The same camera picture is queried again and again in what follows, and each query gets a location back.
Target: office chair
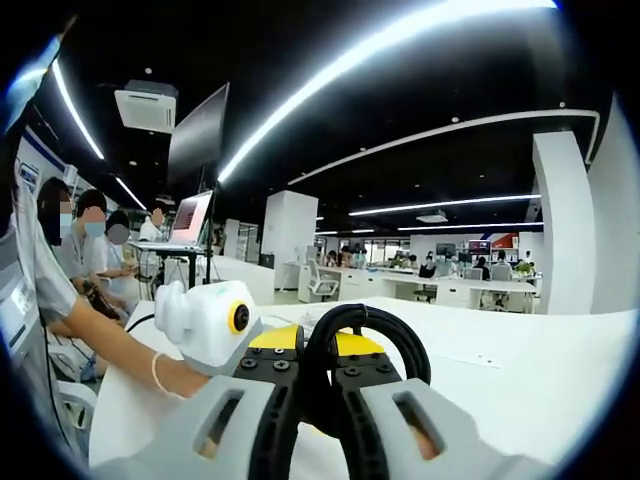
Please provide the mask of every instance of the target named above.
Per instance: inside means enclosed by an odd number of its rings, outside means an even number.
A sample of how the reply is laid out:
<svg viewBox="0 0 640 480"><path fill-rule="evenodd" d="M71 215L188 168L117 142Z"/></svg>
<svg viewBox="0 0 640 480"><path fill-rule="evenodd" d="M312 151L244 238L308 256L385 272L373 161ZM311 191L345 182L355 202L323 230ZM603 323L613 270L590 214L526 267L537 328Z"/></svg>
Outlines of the office chair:
<svg viewBox="0 0 640 480"><path fill-rule="evenodd" d="M510 282L511 266L503 263L497 263L491 267L491 280ZM496 311L504 312L506 310L505 303L509 300L509 295L502 292L493 293L494 307Z"/></svg>
<svg viewBox="0 0 640 480"><path fill-rule="evenodd" d="M318 270L318 263L313 258L309 259L309 270L311 270L311 280L309 280L308 287L311 293L319 295L323 302L336 293L340 282L338 280L322 278L320 270Z"/></svg>
<svg viewBox="0 0 640 480"><path fill-rule="evenodd" d="M466 270L466 277L469 280L482 280L481 268L469 268Z"/></svg>

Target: black cable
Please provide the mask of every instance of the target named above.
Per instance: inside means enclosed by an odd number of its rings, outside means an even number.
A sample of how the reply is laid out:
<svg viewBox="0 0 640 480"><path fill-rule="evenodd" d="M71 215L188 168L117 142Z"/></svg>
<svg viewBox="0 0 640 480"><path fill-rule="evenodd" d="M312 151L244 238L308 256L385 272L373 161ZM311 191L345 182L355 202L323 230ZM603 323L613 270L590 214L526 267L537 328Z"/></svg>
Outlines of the black cable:
<svg viewBox="0 0 640 480"><path fill-rule="evenodd" d="M127 333L131 333L131 331L136 328L138 325L140 325L143 322L146 322L147 320L152 319L153 317L155 317L155 313L152 313L150 315L146 315L142 318L139 318L138 320L135 321L135 323L133 325L131 325L131 327L126 329Z"/></svg>

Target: person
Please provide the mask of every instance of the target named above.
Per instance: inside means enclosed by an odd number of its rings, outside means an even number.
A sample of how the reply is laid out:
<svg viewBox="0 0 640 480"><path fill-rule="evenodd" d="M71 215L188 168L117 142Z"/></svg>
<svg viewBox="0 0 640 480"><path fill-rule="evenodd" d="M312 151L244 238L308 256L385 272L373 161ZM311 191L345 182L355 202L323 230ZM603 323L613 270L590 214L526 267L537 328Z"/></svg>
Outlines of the person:
<svg viewBox="0 0 640 480"><path fill-rule="evenodd" d="M70 228L71 199L69 187L56 177L49 178L38 193L38 220L49 246L59 246L61 233ZM66 358L52 356L54 365L69 379L79 372L81 382L91 382L104 375L107 363L61 321L47 327L50 345L67 347Z"/></svg>
<svg viewBox="0 0 640 480"><path fill-rule="evenodd" d="M15 160L24 123L22 116L10 126L0 142L0 259L13 272L12 281L22 285L23 297L38 307L22 315L39 315L47 326L62 322L106 362L144 385L166 389L182 397L192 396L209 377L192 370L183 361L156 353L92 309L80 298L56 261L38 222L35 200L25 184L18 185L15 176ZM89 213L92 221L99 222L95 209ZM9 300L0 297L0 301L4 304ZM34 334L40 340L34 340L31 353L16 373L30 391L37 407L35 410L51 440L75 456L86 455L86 445L83 448L82 439L71 424L58 384L51 381L44 333L35 329Z"/></svg>
<svg viewBox="0 0 640 480"><path fill-rule="evenodd" d="M338 255L338 266L342 268L349 268L351 266L351 249L348 245L345 245L340 249Z"/></svg>
<svg viewBox="0 0 640 480"><path fill-rule="evenodd" d="M426 263L420 266L418 276L422 278L432 278L436 274L436 263L433 261L433 252L427 255Z"/></svg>
<svg viewBox="0 0 640 480"><path fill-rule="evenodd" d="M53 252L63 272L76 290L88 293L97 288L102 297L125 320L126 302L110 293L95 272L94 263L99 238L104 235L107 200L102 192L91 189L80 195L76 204L76 220Z"/></svg>
<svg viewBox="0 0 640 480"><path fill-rule="evenodd" d="M326 266L327 267L337 267L338 266L338 258L335 250L331 250L326 258Z"/></svg>
<svg viewBox="0 0 640 480"><path fill-rule="evenodd" d="M420 268L420 265L418 264L418 257L415 255L409 255L402 262L402 266L404 268L413 268L413 269Z"/></svg>
<svg viewBox="0 0 640 480"><path fill-rule="evenodd" d="M509 264L509 262L507 262L507 254L505 253L504 250L500 250L498 252L498 263L496 263L496 265L507 265L509 267L509 272L510 272L510 276L513 275L513 269L511 268L511 264Z"/></svg>
<svg viewBox="0 0 640 480"><path fill-rule="evenodd" d="M136 267L127 262L122 245L129 239L129 219L122 210L113 212L106 222L106 233L96 242L94 271L100 278L108 278L108 290L125 301L125 311L132 314L140 301L141 286L133 278Z"/></svg>
<svg viewBox="0 0 640 480"><path fill-rule="evenodd" d="M164 205L158 202L151 211L151 216L145 218L144 223L140 227L140 235L138 240L146 240L148 242L159 242L162 240L162 232L160 227L164 221Z"/></svg>
<svg viewBox="0 0 640 480"><path fill-rule="evenodd" d="M484 257L478 258L478 263L473 268L481 268L482 269L482 279L485 281L491 280L491 272L489 271L489 267L487 267L487 259Z"/></svg>

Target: wall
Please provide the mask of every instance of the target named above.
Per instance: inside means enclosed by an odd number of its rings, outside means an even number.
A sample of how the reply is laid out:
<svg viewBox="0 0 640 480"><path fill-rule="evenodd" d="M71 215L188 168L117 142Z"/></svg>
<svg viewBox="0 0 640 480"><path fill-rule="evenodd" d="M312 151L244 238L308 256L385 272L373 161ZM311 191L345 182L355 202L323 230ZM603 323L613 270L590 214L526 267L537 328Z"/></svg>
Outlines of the wall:
<svg viewBox="0 0 640 480"><path fill-rule="evenodd" d="M47 148L29 127L27 127L20 141L16 162L24 163L28 165L30 169L37 172L36 194L42 184L49 178L57 177L62 179L64 169L67 166L60 157ZM82 177L79 177L77 188L80 191L84 191L95 187ZM117 210L118 204L109 197L106 198L107 210L110 212Z"/></svg>
<svg viewBox="0 0 640 480"><path fill-rule="evenodd" d="M597 247L592 313L619 312L637 306L639 160L629 125L614 99L602 143L588 174Z"/></svg>

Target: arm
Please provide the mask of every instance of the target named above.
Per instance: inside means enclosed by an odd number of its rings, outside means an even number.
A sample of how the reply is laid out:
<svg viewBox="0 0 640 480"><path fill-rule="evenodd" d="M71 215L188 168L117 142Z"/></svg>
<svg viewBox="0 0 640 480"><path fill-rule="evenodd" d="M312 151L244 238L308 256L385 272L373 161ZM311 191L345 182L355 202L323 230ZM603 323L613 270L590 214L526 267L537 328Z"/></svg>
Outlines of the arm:
<svg viewBox="0 0 640 480"><path fill-rule="evenodd" d="M75 338L75 334L62 322L54 322L51 325L48 325L47 328L54 335L59 335L61 337L67 338Z"/></svg>
<svg viewBox="0 0 640 480"><path fill-rule="evenodd" d="M148 387L157 388L151 373L151 362L156 353L154 350L138 342L80 299L63 322L108 363ZM183 397L190 397L209 380L209 377L192 370L184 362L166 355L158 358L156 373L164 388Z"/></svg>

